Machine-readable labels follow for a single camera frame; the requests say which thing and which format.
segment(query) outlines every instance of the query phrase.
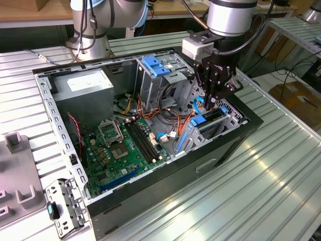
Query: workbench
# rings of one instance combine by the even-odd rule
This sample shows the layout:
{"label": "workbench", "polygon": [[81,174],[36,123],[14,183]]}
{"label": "workbench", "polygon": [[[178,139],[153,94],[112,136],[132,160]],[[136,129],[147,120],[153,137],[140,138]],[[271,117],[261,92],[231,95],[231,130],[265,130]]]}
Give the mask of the workbench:
{"label": "workbench", "polygon": [[[179,46],[188,33],[110,41],[115,55]],[[35,50],[67,63],[69,50]],[[32,69],[50,66],[28,51],[0,54],[0,134],[30,139],[42,187],[70,178]],[[236,95],[264,123],[224,164],[142,213],[104,240],[308,240],[321,224],[321,137],[238,71]],[[0,230],[2,240],[58,240],[44,207]],[[89,226],[67,240],[94,240]]]}

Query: robotic arm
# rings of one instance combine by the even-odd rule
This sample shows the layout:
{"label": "robotic arm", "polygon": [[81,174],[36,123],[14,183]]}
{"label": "robotic arm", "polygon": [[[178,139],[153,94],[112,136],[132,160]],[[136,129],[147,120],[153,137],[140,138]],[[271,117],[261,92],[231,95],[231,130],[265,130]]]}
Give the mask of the robotic arm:
{"label": "robotic arm", "polygon": [[108,57],[106,29],[140,27],[148,13],[147,0],[71,0],[70,6],[75,29],[71,48],[81,60]]}
{"label": "robotic arm", "polygon": [[194,70],[205,93],[206,109],[242,88],[233,80],[240,52],[256,38],[264,23],[262,17],[257,33],[244,43],[256,5],[257,0],[211,0],[205,25],[208,28],[183,40],[183,53],[195,60]]}
{"label": "robotic arm", "polygon": [[[250,29],[258,0],[211,0],[207,25],[193,14],[185,0],[182,1],[206,29],[183,40],[183,53],[195,60],[197,82],[205,93],[204,107],[211,109],[215,101],[242,88],[233,80],[240,51],[256,38],[265,22],[264,17],[258,31],[244,42],[244,34]],[[142,26],[147,17],[148,2],[71,0],[71,8],[75,27],[71,48],[78,59],[90,60],[108,57],[107,28]]]}

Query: cable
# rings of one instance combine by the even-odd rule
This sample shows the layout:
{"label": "cable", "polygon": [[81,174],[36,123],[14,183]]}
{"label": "cable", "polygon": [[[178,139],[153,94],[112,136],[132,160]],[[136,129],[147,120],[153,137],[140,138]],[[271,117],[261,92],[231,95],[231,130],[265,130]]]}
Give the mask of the cable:
{"label": "cable", "polygon": [[[81,51],[88,50],[88,49],[92,48],[92,47],[95,45],[95,43],[96,43],[97,21],[96,21],[96,16],[95,16],[95,14],[94,14],[93,7],[92,7],[92,0],[89,0],[89,4],[90,4],[90,11],[91,11],[91,13],[90,13],[90,15],[89,15],[89,16],[90,16],[90,27],[91,27],[91,28],[93,29],[93,31],[94,31],[94,36],[93,36],[93,40],[92,40],[91,45],[88,46],[88,47],[86,47],[86,48],[81,48],[81,49],[80,49]],[[85,9],[85,12],[86,12],[86,21],[85,21],[85,24],[86,24],[86,26],[85,26],[85,29],[84,29],[83,31],[81,31],[81,33],[80,33],[81,39],[82,39],[82,34],[83,34],[83,32],[87,29],[87,3],[85,4],[85,7],[86,7],[86,9]],[[69,47],[69,46],[65,46],[65,47],[68,48],[68,49],[77,50],[76,48],[72,48],[72,47]]]}
{"label": "cable", "polygon": [[156,137],[156,139],[158,140],[161,136],[167,135],[165,132],[159,133]]}
{"label": "cable", "polygon": [[203,15],[201,16],[201,19],[202,19],[203,21],[205,20],[206,15],[209,13],[209,10],[210,10],[210,8],[208,7],[208,8],[206,9],[206,11],[203,13]]}
{"label": "cable", "polygon": [[145,21],[144,25],[142,26],[142,30],[141,30],[141,32],[139,33],[139,35],[137,37],[140,37],[142,35],[142,33],[145,30],[145,25],[146,25],[146,21]]}
{"label": "cable", "polygon": [[274,49],[281,43],[281,42],[278,42],[278,44],[275,45],[276,42],[277,42],[277,41],[275,41],[275,42],[271,45],[271,47],[266,51],[266,53],[265,53],[264,55],[262,55],[262,56],[260,57],[260,59],[259,59],[256,63],[254,63],[248,70],[246,70],[245,73],[250,72],[251,69],[255,67],[255,65],[257,65],[264,57],[266,57],[266,56],[268,55],[268,53],[270,52],[270,50],[272,50],[272,48],[273,48],[273,50],[274,50]]}
{"label": "cable", "polygon": [[261,33],[261,30],[263,29],[263,26],[264,26],[264,24],[266,22],[264,15],[258,14],[257,16],[261,17],[262,22],[261,22],[259,28],[257,29],[257,31],[255,32],[255,34],[253,34],[253,36],[248,41],[246,41],[244,44],[242,44],[238,48],[230,50],[230,51],[220,52],[218,50],[215,50],[214,54],[217,55],[217,56],[229,56],[229,55],[237,54],[243,48],[245,48],[247,45],[249,45],[259,35],[259,33]]}
{"label": "cable", "polygon": [[[80,29],[82,30],[83,29],[83,26],[84,26],[84,16],[85,16],[85,6],[86,6],[86,2],[85,2],[86,0],[83,0],[82,1],[82,12],[81,12],[81,24],[80,24]],[[80,54],[80,49],[81,49],[81,45],[82,45],[82,31],[80,32],[80,40],[79,40],[79,44],[78,44],[78,48],[77,49],[75,49],[75,50],[77,50],[77,54],[76,54],[76,56],[71,60],[71,62],[69,62],[69,63],[67,63],[67,64],[72,64],[72,63],[74,63],[76,60],[77,60],[77,58],[78,58],[78,56],[79,56],[79,54]],[[56,62],[54,62],[54,61],[51,61],[50,59],[48,59],[46,56],[44,56],[44,55],[42,55],[42,54],[39,54],[39,53],[37,53],[37,52],[34,52],[33,50],[28,50],[28,51],[30,51],[30,52],[32,52],[33,54],[35,54],[36,56],[38,56],[38,58],[40,58],[40,59],[42,59],[43,61],[46,61],[47,63],[50,63],[50,64],[53,64],[53,65],[56,65],[56,66],[59,66],[59,65],[65,65],[65,64],[58,64],[58,63],[56,63]]]}
{"label": "cable", "polygon": [[70,117],[73,120],[73,122],[75,123],[75,125],[76,125],[77,132],[78,132],[78,140],[79,140],[79,151],[80,151],[80,154],[81,154],[82,144],[81,144],[81,135],[80,135],[80,130],[79,130],[78,123],[77,123],[76,119],[71,114],[68,113],[67,116]]}
{"label": "cable", "polygon": [[201,113],[201,111],[199,110],[198,106],[197,106],[197,100],[200,101],[201,103],[204,103],[204,100],[200,97],[200,96],[197,96],[194,100],[193,100],[193,106],[194,106],[194,109],[196,110],[196,112],[198,114]]}
{"label": "cable", "polygon": [[193,16],[193,18],[195,19],[196,22],[198,22],[204,29],[208,29],[209,26],[207,26],[206,23],[203,22],[203,20],[201,20],[199,17],[197,17],[193,11],[190,9],[190,7],[187,5],[185,0],[182,0],[183,5],[186,7],[187,11],[189,11],[189,13]]}
{"label": "cable", "polygon": [[128,100],[128,106],[127,106],[126,110],[124,110],[124,111],[122,112],[122,114],[127,114],[127,113],[129,112],[131,101],[132,101],[132,99],[130,98],[130,99]]}
{"label": "cable", "polygon": [[267,17],[269,18],[274,7],[275,0],[272,0],[269,11],[267,12]]}
{"label": "cable", "polygon": [[282,86],[282,92],[281,92],[281,96],[280,96],[280,100],[279,100],[280,103],[282,103],[282,97],[283,97],[283,93],[284,93],[284,89],[285,89],[286,80],[287,80],[290,72],[292,72],[293,69],[295,69],[295,67],[296,67],[298,64],[302,63],[304,60],[307,60],[307,59],[311,58],[312,56],[317,55],[317,54],[319,54],[319,53],[321,53],[321,51],[309,55],[308,57],[300,60],[296,65],[294,65],[294,66],[290,69],[290,71],[289,71],[289,72],[287,73],[287,75],[286,75],[286,78],[285,78],[284,83],[283,83],[283,86]]}

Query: connector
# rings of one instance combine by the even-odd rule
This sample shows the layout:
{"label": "connector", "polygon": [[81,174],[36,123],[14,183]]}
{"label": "connector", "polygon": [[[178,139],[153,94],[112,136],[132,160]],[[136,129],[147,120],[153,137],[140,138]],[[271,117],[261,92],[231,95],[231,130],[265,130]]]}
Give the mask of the connector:
{"label": "connector", "polygon": [[153,132],[149,133],[150,140],[154,140],[156,138],[155,134]]}
{"label": "connector", "polygon": [[157,141],[155,141],[154,139],[153,139],[153,140],[151,140],[150,142],[151,142],[151,144],[152,144],[153,146],[156,146],[156,145],[158,144],[158,142],[157,142]]}
{"label": "connector", "polygon": [[169,139],[167,138],[166,135],[161,136],[159,140],[160,140],[162,143],[165,143],[165,142],[168,142],[168,141],[169,141]]}

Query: black cable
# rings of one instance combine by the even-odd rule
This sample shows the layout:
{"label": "black cable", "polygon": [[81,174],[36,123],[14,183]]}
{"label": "black cable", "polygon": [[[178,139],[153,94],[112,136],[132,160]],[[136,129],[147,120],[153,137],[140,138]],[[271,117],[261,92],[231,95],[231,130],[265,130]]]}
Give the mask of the black cable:
{"label": "black cable", "polygon": [[[85,5],[86,5],[85,1],[86,1],[86,0],[83,0],[83,1],[82,1],[82,11],[81,11],[80,29],[83,29],[83,27],[84,27],[84,16],[85,16]],[[82,31],[80,31],[79,46],[81,46],[81,44],[82,44],[82,34],[83,34]],[[34,52],[33,50],[30,50],[30,49],[29,49],[28,51],[34,53],[35,55],[37,55],[37,56],[38,56],[39,58],[41,58],[41,59],[45,58],[46,61],[47,61],[47,63],[53,64],[53,65],[56,65],[56,66],[65,65],[65,64],[58,64],[58,63],[56,63],[56,62],[54,62],[54,61],[51,61],[51,60],[48,59],[46,56],[43,56],[42,54],[39,54],[39,53],[37,53],[37,52]],[[71,60],[71,62],[69,62],[69,63],[67,63],[67,64],[72,64],[72,63],[74,63],[74,62],[76,61],[76,59],[78,58],[79,53],[80,53],[80,50],[77,52],[76,56]]]}
{"label": "black cable", "polygon": [[203,15],[201,16],[201,19],[202,19],[203,21],[205,20],[206,15],[209,13],[209,10],[210,10],[210,8],[208,7],[208,8],[206,9],[206,11],[203,13]]}
{"label": "black cable", "polygon": [[204,29],[208,29],[209,26],[207,26],[206,23],[203,22],[203,20],[201,20],[199,17],[197,17],[193,11],[190,9],[190,7],[187,5],[185,0],[182,0],[183,5],[186,7],[187,11],[189,11],[189,13],[193,16],[193,18],[195,19],[196,22],[198,22]]}
{"label": "black cable", "polygon": [[271,45],[271,47],[266,51],[266,53],[264,54],[264,55],[262,55],[261,57],[260,57],[260,59],[258,60],[258,61],[256,61],[256,63],[254,63],[248,70],[246,70],[245,71],[245,73],[248,73],[252,68],[254,68],[264,57],[266,57],[267,56],[267,54],[270,52],[270,50],[273,48],[273,46],[276,44],[276,42],[277,41],[275,41],[272,45]]}
{"label": "black cable", "polygon": [[274,2],[275,2],[275,0],[272,0],[270,8],[269,8],[269,11],[267,12],[267,18],[269,18],[270,15],[271,15],[271,12],[272,12],[273,7],[274,7]]}
{"label": "black cable", "polygon": [[296,44],[295,44],[294,47],[290,50],[290,52],[288,52],[287,55],[278,63],[277,66],[279,66],[279,65],[289,56],[289,54],[295,49],[295,47],[296,47]]}
{"label": "black cable", "polygon": [[261,22],[258,30],[253,34],[253,36],[248,41],[246,41],[244,44],[242,44],[241,46],[239,46],[236,49],[233,49],[233,50],[230,50],[230,51],[224,51],[224,52],[220,52],[220,51],[216,50],[216,51],[214,51],[214,54],[217,55],[217,56],[229,56],[229,55],[237,54],[242,49],[244,49],[246,46],[248,46],[254,39],[256,39],[256,37],[261,33],[261,30],[263,29],[264,24],[266,22],[264,15],[258,14],[257,16],[261,17],[262,22]]}
{"label": "black cable", "polygon": [[[94,14],[93,7],[92,7],[92,0],[89,0],[89,4],[90,4],[90,11],[91,11],[91,14],[89,15],[90,16],[90,26],[94,30],[94,37],[93,37],[91,45],[86,47],[86,48],[81,48],[80,51],[88,50],[88,49],[92,48],[96,43],[97,21],[96,21],[96,16]],[[86,27],[85,27],[85,30],[86,30],[86,28],[87,28],[87,3],[86,3],[85,7],[86,7],[86,10],[85,10],[85,12],[86,12]],[[68,46],[65,46],[65,47],[68,48],[68,49],[72,49],[72,50],[78,50],[77,48],[72,48],[72,47],[68,47]]]}
{"label": "black cable", "polygon": [[302,63],[304,60],[307,60],[307,59],[311,58],[312,56],[317,55],[317,54],[319,54],[319,53],[321,53],[321,51],[309,55],[308,57],[300,60],[297,64],[295,64],[295,65],[290,69],[290,71],[289,71],[289,72],[287,73],[287,75],[286,75],[286,78],[285,78],[284,83],[283,83],[283,86],[282,86],[282,92],[281,92],[281,96],[280,96],[280,100],[279,100],[280,103],[282,103],[282,97],[283,97],[283,93],[284,93],[284,89],[285,89],[286,80],[287,80],[290,72],[292,72],[293,69],[295,69],[295,67],[296,67],[298,64]]}
{"label": "black cable", "polygon": [[164,89],[162,89],[162,91],[161,91],[161,93],[160,93],[160,95],[159,95],[159,99],[158,99],[158,111],[159,111],[159,113],[160,113],[161,115],[165,115],[165,116],[166,116],[166,114],[164,113],[163,107],[162,107],[162,98],[163,98],[163,96],[164,96],[165,90],[167,90],[170,86],[171,86],[171,84],[168,83],[168,84],[164,87]]}

